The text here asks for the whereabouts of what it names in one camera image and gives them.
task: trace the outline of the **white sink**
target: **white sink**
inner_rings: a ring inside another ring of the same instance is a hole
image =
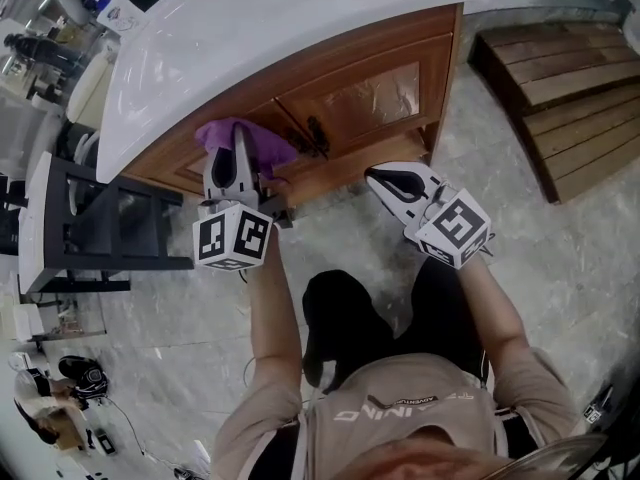
[[[467,0],[161,0],[121,48],[98,153],[110,182],[174,124],[261,69],[369,23]]]

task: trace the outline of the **cabinet door handle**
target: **cabinet door handle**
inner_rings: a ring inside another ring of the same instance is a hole
[[[324,133],[322,129],[322,124],[317,117],[310,116],[307,119],[307,126],[313,137],[313,145],[326,157],[330,149],[330,144],[326,133]]]
[[[288,126],[284,130],[284,134],[287,142],[296,148],[296,151],[301,155],[308,155],[312,158],[316,158],[318,156],[316,148],[309,144],[298,130]]]

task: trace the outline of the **wooden bench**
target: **wooden bench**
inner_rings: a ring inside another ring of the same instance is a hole
[[[617,26],[488,30],[470,63],[507,111],[550,202],[640,156],[640,57]]]

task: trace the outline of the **white cube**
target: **white cube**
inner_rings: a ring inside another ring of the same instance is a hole
[[[264,262],[273,219],[236,204],[193,224],[196,265],[241,270]]]
[[[459,269],[486,243],[491,219],[466,190],[458,192],[416,233],[422,252]]]

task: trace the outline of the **purple towel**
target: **purple towel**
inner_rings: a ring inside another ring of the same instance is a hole
[[[253,124],[245,119],[228,117],[211,121],[196,132],[198,141],[210,153],[216,147],[233,149],[233,126],[242,123],[251,132],[254,151],[258,155],[260,174],[268,180],[274,179],[273,169],[279,165],[293,162],[297,157],[296,150],[282,137]]]

